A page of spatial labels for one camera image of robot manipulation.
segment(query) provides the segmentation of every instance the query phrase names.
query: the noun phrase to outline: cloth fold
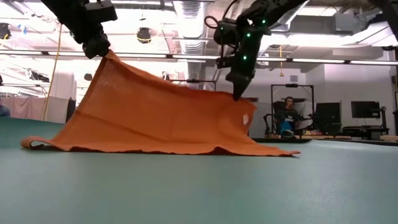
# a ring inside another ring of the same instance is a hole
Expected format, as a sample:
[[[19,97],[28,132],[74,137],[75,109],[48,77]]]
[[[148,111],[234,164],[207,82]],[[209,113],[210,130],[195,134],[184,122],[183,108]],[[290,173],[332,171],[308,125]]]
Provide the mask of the cloth fold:
[[[125,63],[110,51],[80,106],[51,140],[64,151],[291,156],[298,151],[257,144],[247,136],[256,107],[229,93],[170,84]]]

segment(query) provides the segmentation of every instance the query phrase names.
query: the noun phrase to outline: green table surface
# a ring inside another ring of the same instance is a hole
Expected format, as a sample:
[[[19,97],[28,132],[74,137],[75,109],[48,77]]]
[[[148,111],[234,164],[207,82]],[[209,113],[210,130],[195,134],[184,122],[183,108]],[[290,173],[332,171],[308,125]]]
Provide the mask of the green table surface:
[[[62,125],[0,118],[0,224],[398,223],[398,148],[278,144],[299,158],[29,151]]]

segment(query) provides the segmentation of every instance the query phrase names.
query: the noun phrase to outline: computer monitor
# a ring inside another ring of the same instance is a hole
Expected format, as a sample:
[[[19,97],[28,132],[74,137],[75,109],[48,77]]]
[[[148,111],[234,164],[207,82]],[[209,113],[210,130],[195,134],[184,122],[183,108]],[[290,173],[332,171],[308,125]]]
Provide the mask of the computer monitor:
[[[380,118],[380,104],[377,101],[352,101],[353,118]]]
[[[340,103],[317,103],[315,114],[330,119],[331,123],[341,123]]]

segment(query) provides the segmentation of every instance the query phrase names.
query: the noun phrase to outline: blue jeans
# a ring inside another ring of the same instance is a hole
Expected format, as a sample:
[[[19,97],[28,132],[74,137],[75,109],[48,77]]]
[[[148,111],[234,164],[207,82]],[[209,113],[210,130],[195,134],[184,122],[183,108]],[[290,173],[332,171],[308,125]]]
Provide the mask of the blue jeans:
[[[0,105],[0,117],[11,117],[11,111],[7,106]]]

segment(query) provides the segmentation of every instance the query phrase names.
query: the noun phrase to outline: orange cloth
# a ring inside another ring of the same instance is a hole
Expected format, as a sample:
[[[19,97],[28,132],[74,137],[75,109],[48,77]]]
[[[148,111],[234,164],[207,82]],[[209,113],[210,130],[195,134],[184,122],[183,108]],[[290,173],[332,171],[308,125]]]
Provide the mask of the orange cloth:
[[[191,90],[122,63],[110,52],[71,120],[52,139],[64,151],[289,156],[247,137],[256,107],[229,93]]]

